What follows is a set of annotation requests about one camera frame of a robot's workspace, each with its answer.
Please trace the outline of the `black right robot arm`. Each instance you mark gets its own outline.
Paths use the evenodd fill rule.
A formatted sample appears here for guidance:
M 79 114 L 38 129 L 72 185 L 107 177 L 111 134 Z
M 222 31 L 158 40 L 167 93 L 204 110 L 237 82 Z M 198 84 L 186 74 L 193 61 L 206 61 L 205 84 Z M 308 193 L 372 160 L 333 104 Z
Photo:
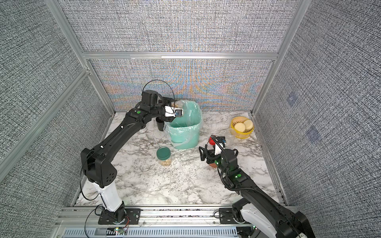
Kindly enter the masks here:
M 236 223 L 250 223 L 269 238 L 313 238 L 308 218 L 293 212 L 267 195 L 238 165 L 238 150 L 227 149 L 225 138 L 212 135 L 214 144 L 198 148 L 200 159 L 215 164 L 224 187 L 242 198 L 232 205 Z

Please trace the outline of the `red jar lid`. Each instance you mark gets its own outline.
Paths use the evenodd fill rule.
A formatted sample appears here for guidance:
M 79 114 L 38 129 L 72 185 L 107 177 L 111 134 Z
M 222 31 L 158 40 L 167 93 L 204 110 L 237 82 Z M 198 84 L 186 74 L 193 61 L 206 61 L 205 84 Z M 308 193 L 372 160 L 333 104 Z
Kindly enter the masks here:
M 215 142 L 214 142 L 214 140 L 213 140 L 211 137 L 209 138 L 208 143 L 209 143 L 210 145 L 212 145 L 212 146 L 215 145 Z

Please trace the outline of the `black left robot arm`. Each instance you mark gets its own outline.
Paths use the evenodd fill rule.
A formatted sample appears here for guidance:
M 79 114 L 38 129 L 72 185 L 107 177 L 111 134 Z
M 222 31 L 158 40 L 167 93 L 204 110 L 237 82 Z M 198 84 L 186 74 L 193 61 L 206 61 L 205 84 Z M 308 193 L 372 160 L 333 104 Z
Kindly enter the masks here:
M 125 204 L 119 197 L 115 184 L 118 174 L 112 164 L 115 156 L 129 139 L 144 129 L 153 119 L 159 118 L 164 122 L 172 122 L 176 117 L 181 117 L 183 112 L 175 108 L 175 102 L 174 98 L 163 97 L 156 91 L 143 91 L 141 101 L 126 113 L 114 131 L 98 145 L 81 151 L 81 171 L 101 196 L 102 219 L 121 224 L 126 218 Z

